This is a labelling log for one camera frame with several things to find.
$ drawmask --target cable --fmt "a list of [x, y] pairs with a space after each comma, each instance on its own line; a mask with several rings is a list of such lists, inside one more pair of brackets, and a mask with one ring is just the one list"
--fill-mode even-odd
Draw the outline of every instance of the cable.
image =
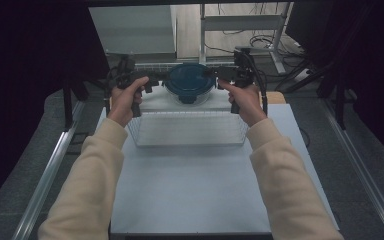
[[223, 51], [223, 52], [227, 52], [227, 53], [234, 53], [234, 52], [232, 52], [232, 51], [228, 51], [228, 50], [221, 49], [221, 48], [209, 47], [206, 43], [204, 43], [204, 45], [205, 45], [207, 48], [209, 48], [209, 49], [219, 50], [219, 51]]
[[310, 62], [307, 59], [302, 60], [298, 66], [296, 66], [284, 79], [280, 80], [280, 83], [275, 87], [275, 91], [282, 92], [280, 88], [287, 82], [294, 79], [302, 69], [307, 67], [310, 64]]
[[249, 39], [249, 45], [254, 47], [255, 42], [268, 42], [269, 44], [273, 44], [272, 40], [269, 40], [269, 39], [264, 38], [264, 37], [265, 37], [265, 35], [255, 35], [255, 36], [251, 37]]
[[302, 129], [301, 127], [298, 127], [298, 128], [301, 131], [301, 133], [304, 134], [305, 138], [307, 138], [307, 142], [305, 143], [305, 146], [307, 148], [310, 147], [310, 143], [311, 143], [310, 135], [304, 129]]

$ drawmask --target black cloth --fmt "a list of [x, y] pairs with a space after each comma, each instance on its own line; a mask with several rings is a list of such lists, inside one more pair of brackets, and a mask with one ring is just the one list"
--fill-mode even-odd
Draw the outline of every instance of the black cloth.
[[36, 130], [46, 97], [64, 78], [96, 80], [108, 70], [86, 5], [0, 1], [0, 187]]

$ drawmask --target beige sweater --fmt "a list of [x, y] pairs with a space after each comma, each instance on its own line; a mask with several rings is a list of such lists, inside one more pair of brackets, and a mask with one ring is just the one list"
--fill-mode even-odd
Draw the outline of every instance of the beige sweater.
[[[290, 140], [271, 119], [248, 132], [250, 158], [274, 239], [343, 239]], [[61, 192], [40, 226], [40, 239], [108, 239], [127, 132], [104, 119], [83, 144]]]

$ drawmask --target black handle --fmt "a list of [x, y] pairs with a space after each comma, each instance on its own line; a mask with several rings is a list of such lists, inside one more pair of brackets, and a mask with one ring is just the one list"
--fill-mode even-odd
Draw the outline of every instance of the black handle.
[[133, 112], [133, 118], [142, 116], [142, 113], [139, 108], [139, 103], [137, 102], [132, 103], [132, 112]]
[[236, 101], [232, 102], [232, 107], [230, 108], [230, 113], [239, 114], [239, 105], [236, 103]]

